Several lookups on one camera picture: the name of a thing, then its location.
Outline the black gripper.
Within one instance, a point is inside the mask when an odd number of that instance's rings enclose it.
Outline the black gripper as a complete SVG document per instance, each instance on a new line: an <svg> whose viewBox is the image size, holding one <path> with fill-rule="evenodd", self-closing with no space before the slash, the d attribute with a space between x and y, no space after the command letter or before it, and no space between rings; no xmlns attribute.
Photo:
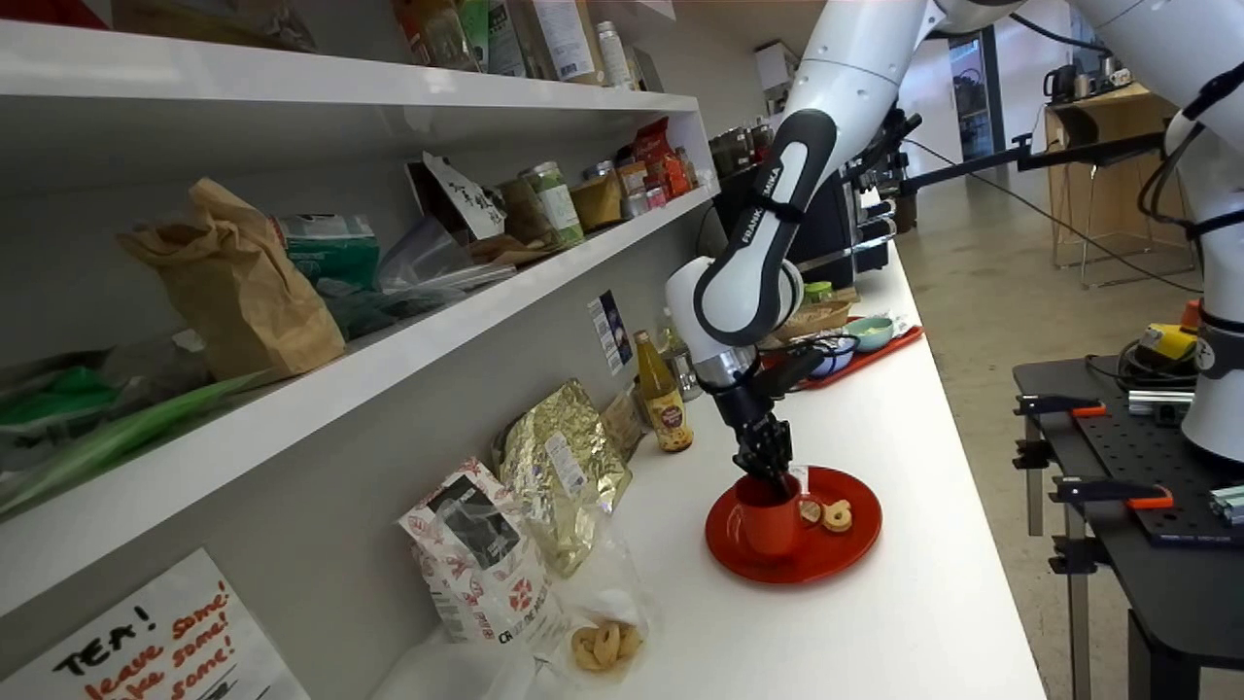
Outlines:
<svg viewBox="0 0 1244 700"><path fill-rule="evenodd" d="M791 445L787 424L772 415L772 405L811 372L822 359L818 342L791 342L782 349L765 349L751 368L741 368L732 385L711 385L723 424L735 432L735 464L741 467L741 485L786 503L791 498Z"/></svg>

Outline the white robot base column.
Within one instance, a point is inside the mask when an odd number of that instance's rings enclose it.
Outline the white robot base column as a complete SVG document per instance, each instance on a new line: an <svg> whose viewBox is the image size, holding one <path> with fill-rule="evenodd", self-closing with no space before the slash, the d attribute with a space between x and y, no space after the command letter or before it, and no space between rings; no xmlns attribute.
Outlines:
<svg viewBox="0 0 1244 700"><path fill-rule="evenodd" d="M1166 149L1201 250L1198 388L1180 434L1244 464L1244 161L1186 117L1171 121Z"/></svg>

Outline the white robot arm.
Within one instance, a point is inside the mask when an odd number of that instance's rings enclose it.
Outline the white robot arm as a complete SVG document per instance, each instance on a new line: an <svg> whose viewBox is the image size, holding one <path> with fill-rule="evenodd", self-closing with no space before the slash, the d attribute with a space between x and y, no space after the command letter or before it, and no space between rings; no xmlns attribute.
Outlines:
<svg viewBox="0 0 1244 700"><path fill-rule="evenodd" d="M755 348L803 300L786 261L811 200L888 112L909 56L932 31L980 31L1021 0L822 0L786 112L761 157L757 189L716 256L665 284L698 385L735 432L735 464L772 498L787 495L787 424L770 414L782 385L757 379ZM1244 161L1244 0L1070 0L1111 60L1175 105L1166 163L1179 170L1201 246L1198 388L1180 434L1211 460L1244 460L1241 372L1241 161Z"/></svg>

